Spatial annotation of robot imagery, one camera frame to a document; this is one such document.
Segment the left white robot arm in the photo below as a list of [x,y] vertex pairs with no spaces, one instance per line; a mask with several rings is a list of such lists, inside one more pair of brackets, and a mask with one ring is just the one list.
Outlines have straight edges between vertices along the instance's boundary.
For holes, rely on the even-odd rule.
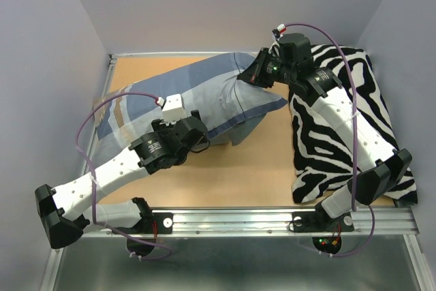
[[153,131],[133,141],[117,156],[75,181],[35,190],[37,212],[53,249],[76,242],[85,228],[94,224],[87,218],[96,214],[104,196],[159,170],[179,166],[199,144],[208,142],[207,128],[197,110],[176,123],[154,120]]

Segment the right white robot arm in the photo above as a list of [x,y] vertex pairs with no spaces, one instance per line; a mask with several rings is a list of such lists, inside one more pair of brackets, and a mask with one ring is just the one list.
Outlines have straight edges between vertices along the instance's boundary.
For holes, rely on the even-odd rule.
[[319,193],[328,182],[335,186],[301,219],[302,227],[330,229],[340,216],[394,189],[407,172],[410,152],[398,149],[367,121],[357,108],[352,82],[318,65],[303,34],[284,35],[272,48],[261,49],[238,79],[262,88],[289,87],[298,177],[294,194]]

